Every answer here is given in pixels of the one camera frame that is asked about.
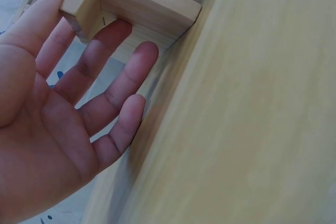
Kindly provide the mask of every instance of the palm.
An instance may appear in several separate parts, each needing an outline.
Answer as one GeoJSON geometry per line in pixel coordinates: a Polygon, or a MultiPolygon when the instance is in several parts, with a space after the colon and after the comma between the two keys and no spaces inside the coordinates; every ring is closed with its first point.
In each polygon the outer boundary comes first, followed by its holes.
{"type": "Polygon", "coordinates": [[[122,155],[141,122],[145,100],[135,93],[158,56],[148,42],[104,93],[75,109],[130,35],[132,27],[121,20],[99,32],[78,63],[48,86],[46,79],[74,38],[67,22],[59,22],[60,3],[39,0],[0,37],[1,223],[46,210],[91,181],[122,155]],[[39,9],[43,17],[35,15],[39,9]],[[111,131],[91,143],[117,116],[111,131]]]}
{"type": "Polygon", "coordinates": [[[10,174],[5,188],[15,192],[9,202],[21,202],[22,208],[51,207],[98,172],[79,113],[45,81],[35,82],[19,116],[0,130],[0,139],[5,140],[0,142],[0,170],[10,174]]]}

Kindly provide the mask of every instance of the wooden surface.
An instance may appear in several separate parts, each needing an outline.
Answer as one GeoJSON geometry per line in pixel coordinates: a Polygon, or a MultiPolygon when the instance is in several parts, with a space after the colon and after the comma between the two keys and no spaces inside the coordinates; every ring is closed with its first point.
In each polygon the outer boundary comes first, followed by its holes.
{"type": "MultiPolygon", "coordinates": [[[[139,93],[147,99],[146,111],[148,114],[145,122],[152,125],[152,130],[154,131],[161,123],[162,115],[166,111],[167,104],[176,89],[190,53],[200,36],[214,2],[214,0],[199,1],[202,3],[202,11],[196,23],[159,58],[146,82],[139,90],[139,93]]],[[[138,168],[142,166],[152,142],[152,138],[147,138],[144,142],[134,140],[133,146],[139,148],[138,168]]],[[[127,174],[131,177],[134,175],[134,178],[136,178],[139,173],[139,170],[133,172],[127,167],[129,165],[129,154],[127,152],[116,164],[106,169],[97,177],[95,187],[83,216],[82,224],[118,223],[117,221],[130,192],[128,188],[131,189],[134,181],[128,181],[127,178],[125,180],[117,180],[114,178],[115,174],[118,168],[120,168],[118,172],[122,178],[127,176],[127,174]],[[120,183],[124,181],[129,184],[129,187],[125,184],[126,188],[121,188],[121,191],[116,190],[120,188],[120,183]]]]}
{"type": "Polygon", "coordinates": [[[64,0],[60,11],[84,44],[105,25],[99,0],[64,0]]]}
{"type": "Polygon", "coordinates": [[[152,41],[165,52],[195,22],[201,5],[193,0],[101,0],[106,24],[117,17],[133,25],[132,35],[113,54],[127,62],[138,44],[152,41]]]}
{"type": "Polygon", "coordinates": [[[83,223],[334,223],[335,42],[336,0],[204,0],[83,223]]]}

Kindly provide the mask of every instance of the wooden frame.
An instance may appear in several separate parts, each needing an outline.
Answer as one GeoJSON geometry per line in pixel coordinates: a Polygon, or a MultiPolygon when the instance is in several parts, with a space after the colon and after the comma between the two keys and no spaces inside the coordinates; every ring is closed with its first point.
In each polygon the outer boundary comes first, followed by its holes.
{"type": "Polygon", "coordinates": [[[194,0],[64,0],[60,10],[85,44],[115,19],[129,21],[133,33],[113,54],[127,62],[147,40],[156,43],[162,55],[194,24],[201,5],[194,0]]]}

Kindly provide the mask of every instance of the wooden block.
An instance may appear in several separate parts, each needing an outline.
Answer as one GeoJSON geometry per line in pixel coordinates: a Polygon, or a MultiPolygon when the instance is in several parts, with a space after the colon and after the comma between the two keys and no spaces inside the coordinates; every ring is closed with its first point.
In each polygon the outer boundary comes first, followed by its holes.
{"type": "Polygon", "coordinates": [[[133,34],[113,57],[127,62],[136,46],[156,43],[160,55],[196,21],[201,5],[193,0],[101,0],[106,24],[122,18],[133,25],[133,34]]]}
{"type": "Polygon", "coordinates": [[[83,222],[335,223],[336,0],[203,6],[83,222]]]}
{"type": "Polygon", "coordinates": [[[90,42],[105,25],[100,0],[64,0],[60,11],[83,43],[90,42]]]}

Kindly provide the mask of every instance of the wood grain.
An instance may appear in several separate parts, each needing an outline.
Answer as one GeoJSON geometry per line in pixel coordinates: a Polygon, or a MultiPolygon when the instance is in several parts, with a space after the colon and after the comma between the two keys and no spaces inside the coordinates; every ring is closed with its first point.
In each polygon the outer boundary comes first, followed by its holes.
{"type": "Polygon", "coordinates": [[[60,11],[84,44],[105,25],[100,0],[64,0],[60,11]]]}
{"type": "Polygon", "coordinates": [[[83,222],[327,223],[335,42],[336,0],[204,0],[83,222]]]}

